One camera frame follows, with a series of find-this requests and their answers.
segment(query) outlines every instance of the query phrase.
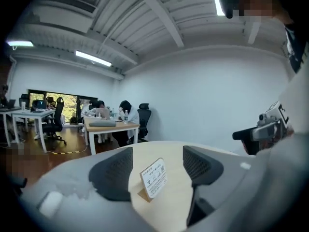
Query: window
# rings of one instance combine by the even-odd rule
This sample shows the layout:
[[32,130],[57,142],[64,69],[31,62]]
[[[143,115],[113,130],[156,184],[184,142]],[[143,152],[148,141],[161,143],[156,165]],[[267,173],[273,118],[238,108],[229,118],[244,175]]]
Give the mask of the window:
[[64,102],[64,107],[62,110],[62,114],[66,118],[66,122],[70,122],[70,118],[73,116],[76,117],[76,100],[77,96],[75,95],[65,95],[65,94],[57,94],[57,93],[46,93],[46,97],[53,97],[54,101],[57,101],[59,97],[62,97]]
[[61,94],[61,93],[53,93],[48,91],[40,91],[40,90],[29,90],[29,98],[30,105],[34,100],[46,100],[47,97],[53,97],[56,102],[59,97],[62,97],[64,102],[64,107],[62,110],[62,114],[66,118],[66,123],[70,122],[70,119],[75,116],[76,117],[76,108],[77,108],[77,97],[81,100],[81,109],[83,108],[83,104],[90,100],[97,100],[97,98],[86,97],[86,96],[77,96],[77,95],[69,95],[69,94]]
[[37,94],[37,93],[29,93],[29,106],[32,106],[32,102],[35,100],[44,100],[44,95],[43,94]]

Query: laptop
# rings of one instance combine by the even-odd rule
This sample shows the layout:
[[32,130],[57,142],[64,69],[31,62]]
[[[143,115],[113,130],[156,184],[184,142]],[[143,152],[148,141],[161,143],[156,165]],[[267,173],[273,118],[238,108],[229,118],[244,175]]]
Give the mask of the laptop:
[[8,102],[8,104],[7,104],[7,108],[8,108],[8,109],[14,108],[15,101],[16,101],[16,100],[10,100],[10,101]]
[[96,117],[98,117],[99,114],[101,114],[101,118],[110,119],[110,110],[107,108],[97,108]]
[[44,100],[37,100],[37,109],[43,110],[47,108],[47,101]]

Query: trees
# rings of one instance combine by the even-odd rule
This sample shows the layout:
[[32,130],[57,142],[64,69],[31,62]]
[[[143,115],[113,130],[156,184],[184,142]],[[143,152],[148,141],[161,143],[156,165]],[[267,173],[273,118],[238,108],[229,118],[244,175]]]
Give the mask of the trees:
[[29,106],[32,106],[32,102],[35,100],[44,100],[44,95],[43,94],[36,94],[36,93],[30,93],[30,102]]
[[72,116],[76,116],[77,96],[57,93],[46,93],[46,97],[53,97],[54,101],[56,101],[59,97],[62,97],[64,102],[62,114],[66,117],[66,122],[69,122]]

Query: table leg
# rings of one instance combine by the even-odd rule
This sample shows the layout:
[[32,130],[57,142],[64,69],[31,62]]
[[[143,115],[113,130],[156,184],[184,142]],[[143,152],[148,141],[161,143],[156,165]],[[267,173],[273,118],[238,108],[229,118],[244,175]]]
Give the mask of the table leg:
[[43,134],[43,128],[42,128],[42,119],[38,118],[37,120],[39,122],[39,132],[40,132],[40,137],[41,137],[41,143],[42,143],[43,151],[46,153],[47,150],[46,150],[44,134]]
[[34,132],[35,132],[35,134],[38,133],[38,127],[37,127],[37,123],[36,122],[37,122],[36,119],[34,119]]
[[89,141],[90,141],[90,150],[91,154],[95,155],[96,154],[96,147],[95,147],[95,135],[93,132],[89,133]]
[[15,140],[19,144],[19,137],[18,137],[18,131],[17,131],[16,117],[15,116],[12,116],[12,121],[13,121],[13,127],[14,127]]
[[87,127],[86,126],[84,126],[84,137],[85,137],[86,146],[88,146],[88,133],[87,133]]
[[139,141],[139,128],[135,129],[135,135],[134,135],[134,143],[137,144]]
[[28,130],[28,119],[27,118],[25,118],[25,127],[26,127],[26,132],[29,132],[29,130]]
[[6,142],[8,143],[8,147],[11,147],[11,141],[10,141],[9,131],[8,131],[8,124],[6,122],[6,114],[3,114],[3,123],[4,123]]

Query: white shirt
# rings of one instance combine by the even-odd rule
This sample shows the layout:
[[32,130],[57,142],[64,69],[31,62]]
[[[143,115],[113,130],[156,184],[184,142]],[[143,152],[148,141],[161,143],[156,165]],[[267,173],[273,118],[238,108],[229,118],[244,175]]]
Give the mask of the white shirt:
[[84,117],[84,116],[87,116],[87,115],[94,116],[96,114],[96,109],[93,108],[90,111],[89,106],[90,106],[90,104],[86,104],[86,105],[83,106],[82,111],[81,111],[81,117]]
[[[120,117],[122,118],[122,120],[125,119],[124,115],[125,115],[125,111],[122,111],[119,113]],[[139,112],[137,111],[137,109],[133,106],[131,106],[131,110],[130,113],[128,114],[128,118],[127,118],[128,122],[132,122],[134,124],[139,124],[140,123],[140,115]],[[134,136],[134,130],[128,130],[127,131],[127,136],[130,139],[131,137]]]

